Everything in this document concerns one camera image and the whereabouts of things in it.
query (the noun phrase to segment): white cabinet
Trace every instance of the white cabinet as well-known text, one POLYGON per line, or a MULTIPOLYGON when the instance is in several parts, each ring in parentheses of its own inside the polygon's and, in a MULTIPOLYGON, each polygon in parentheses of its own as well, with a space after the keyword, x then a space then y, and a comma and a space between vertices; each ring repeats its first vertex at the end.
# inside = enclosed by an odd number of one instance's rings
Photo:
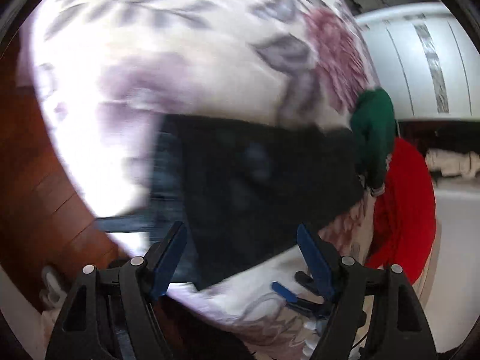
POLYGON ((480 119, 480 55, 443 4, 356 19, 397 119, 480 119))

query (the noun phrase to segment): pink flower pattern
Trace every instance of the pink flower pattern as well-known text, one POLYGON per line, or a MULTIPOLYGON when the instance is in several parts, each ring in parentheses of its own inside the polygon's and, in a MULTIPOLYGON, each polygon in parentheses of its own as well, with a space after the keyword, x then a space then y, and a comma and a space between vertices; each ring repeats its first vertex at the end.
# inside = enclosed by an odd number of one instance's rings
POLYGON ((352 240, 360 230, 367 211, 367 198, 364 197, 348 212, 338 215, 333 222, 319 230, 318 236, 335 246, 341 256, 351 256, 352 240))
POLYGON ((352 112, 358 95, 368 84, 353 34, 327 7, 315 9, 304 18, 318 54, 316 71, 323 94, 337 112, 352 112))

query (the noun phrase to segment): folded cloth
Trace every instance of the folded cloth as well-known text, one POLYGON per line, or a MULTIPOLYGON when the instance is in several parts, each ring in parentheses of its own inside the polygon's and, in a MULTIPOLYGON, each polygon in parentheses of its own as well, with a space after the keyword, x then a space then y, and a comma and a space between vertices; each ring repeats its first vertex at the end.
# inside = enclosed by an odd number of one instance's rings
POLYGON ((346 128, 166 116, 149 215, 152 241, 176 220, 191 231, 174 281, 209 287, 293 247, 299 223, 320 229, 348 211, 363 194, 354 155, 346 128))
POLYGON ((383 182, 394 147, 396 128, 388 93, 381 88, 362 93, 350 125, 358 144, 357 171, 366 176, 372 195, 381 195, 385 190, 383 182))
POLYGON ((385 193, 375 203, 373 228, 366 266, 400 264, 413 284, 435 238, 435 195, 422 155, 401 138, 395 138, 385 193))
POLYGON ((429 171, 440 170, 442 176, 462 176, 464 179, 474 179, 480 170, 480 156, 471 151, 460 154, 454 151, 430 149, 425 157, 429 171))

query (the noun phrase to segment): silver screw head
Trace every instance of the silver screw head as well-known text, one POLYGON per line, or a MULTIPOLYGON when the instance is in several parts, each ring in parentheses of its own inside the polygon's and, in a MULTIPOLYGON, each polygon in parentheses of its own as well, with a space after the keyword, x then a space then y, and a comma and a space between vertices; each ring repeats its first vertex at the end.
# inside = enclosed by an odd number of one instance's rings
POLYGON ((88 275, 88 274, 92 273, 94 270, 95 270, 95 267, 92 264, 88 264, 88 265, 83 267, 82 272, 85 275, 88 275))
POLYGON ((391 269, 392 269, 392 271, 395 272, 396 274, 400 274, 400 273, 403 272, 403 268, 402 268, 400 265, 398 265, 398 264, 393 264, 391 269))
POLYGON ((344 264, 346 266, 352 266, 353 264, 355 264, 355 260, 353 259, 353 257, 343 256, 342 257, 342 264, 344 264))
POLYGON ((143 264, 143 257, 142 256, 133 257, 130 260, 130 264, 133 266, 141 266, 143 264))

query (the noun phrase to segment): wooden floor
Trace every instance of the wooden floor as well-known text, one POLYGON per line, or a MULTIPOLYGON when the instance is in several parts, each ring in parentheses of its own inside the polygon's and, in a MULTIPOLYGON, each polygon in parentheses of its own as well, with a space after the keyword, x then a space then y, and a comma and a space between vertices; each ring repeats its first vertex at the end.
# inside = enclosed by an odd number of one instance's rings
POLYGON ((42 267, 69 280, 122 252, 92 225, 51 147, 33 89, 16 90, 15 40, 0 60, 0 265, 39 310, 42 267))

